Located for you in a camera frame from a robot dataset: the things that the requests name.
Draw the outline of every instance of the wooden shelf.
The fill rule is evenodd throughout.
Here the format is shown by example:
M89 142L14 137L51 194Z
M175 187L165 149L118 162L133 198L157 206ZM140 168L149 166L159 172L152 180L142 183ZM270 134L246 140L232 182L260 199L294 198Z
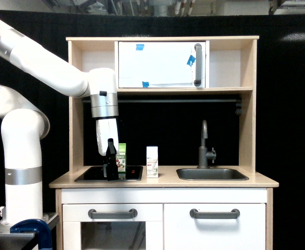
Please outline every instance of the wooden shelf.
M118 95L228 95L252 91L253 87L117 89Z
M83 72L95 68L114 69L119 78L119 42L195 42L206 41L205 88L118 88L119 97L178 96L218 98L218 95L239 95L239 166L255 173L255 103L257 81L258 36L194 36L194 37L68 37L69 63ZM83 168L83 105L80 98L69 98L69 170Z

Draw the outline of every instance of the black faucet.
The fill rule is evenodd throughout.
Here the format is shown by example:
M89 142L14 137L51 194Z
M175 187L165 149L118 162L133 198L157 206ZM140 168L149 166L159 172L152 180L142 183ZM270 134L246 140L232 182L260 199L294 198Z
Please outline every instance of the black faucet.
M202 121L202 131L201 131L201 146L199 147L199 165L198 168L209 168L208 160L216 159L216 151L214 148L211 151L208 151L208 148L205 146L205 139L208 139L208 129L206 120Z

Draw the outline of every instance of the faucet handle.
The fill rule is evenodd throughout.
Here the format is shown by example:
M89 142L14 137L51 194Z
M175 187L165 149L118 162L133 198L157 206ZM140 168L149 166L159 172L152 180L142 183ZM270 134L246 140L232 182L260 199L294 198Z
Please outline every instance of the faucet handle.
M213 147L211 148L211 151L207 152L205 156L208 160L212 160L212 163L215 163L216 151Z

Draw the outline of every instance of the ceiling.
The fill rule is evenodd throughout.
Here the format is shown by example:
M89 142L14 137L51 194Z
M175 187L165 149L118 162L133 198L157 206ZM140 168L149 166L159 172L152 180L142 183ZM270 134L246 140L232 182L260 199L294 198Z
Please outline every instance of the ceiling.
M1 10L126 16L305 14L304 0L0 0Z

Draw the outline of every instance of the small box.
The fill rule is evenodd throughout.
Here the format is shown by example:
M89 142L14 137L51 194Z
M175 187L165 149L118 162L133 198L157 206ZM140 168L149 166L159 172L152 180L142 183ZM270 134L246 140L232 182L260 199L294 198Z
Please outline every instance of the small box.
M147 147L147 178L158 178L158 147Z
M127 166L126 143L119 143L119 152L116 154L116 165L119 173L126 172L126 166Z

